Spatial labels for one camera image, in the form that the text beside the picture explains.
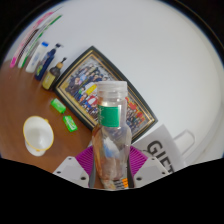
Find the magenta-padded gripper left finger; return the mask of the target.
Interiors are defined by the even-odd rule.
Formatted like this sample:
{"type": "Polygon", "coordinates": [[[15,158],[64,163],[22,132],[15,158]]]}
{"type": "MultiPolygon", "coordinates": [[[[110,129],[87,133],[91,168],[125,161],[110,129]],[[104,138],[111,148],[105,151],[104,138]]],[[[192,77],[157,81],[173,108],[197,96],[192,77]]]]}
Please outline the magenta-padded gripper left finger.
{"type": "Polygon", "coordinates": [[[76,157],[68,156],[53,174],[78,186],[93,188],[95,184],[93,148],[89,146],[76,157]]]}

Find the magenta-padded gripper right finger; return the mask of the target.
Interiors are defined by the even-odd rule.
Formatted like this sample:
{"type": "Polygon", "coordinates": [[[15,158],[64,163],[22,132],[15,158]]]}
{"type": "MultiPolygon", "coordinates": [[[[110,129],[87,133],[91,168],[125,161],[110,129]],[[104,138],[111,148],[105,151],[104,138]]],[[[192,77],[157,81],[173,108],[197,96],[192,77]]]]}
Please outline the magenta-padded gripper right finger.
{"type": "Polygon", "coordinates": [[[148,157],[140,150],[130,147],[128,160],[128,185],[130,188],[140,188],[157,181],[169,172],[156,157],[148,157]]]}

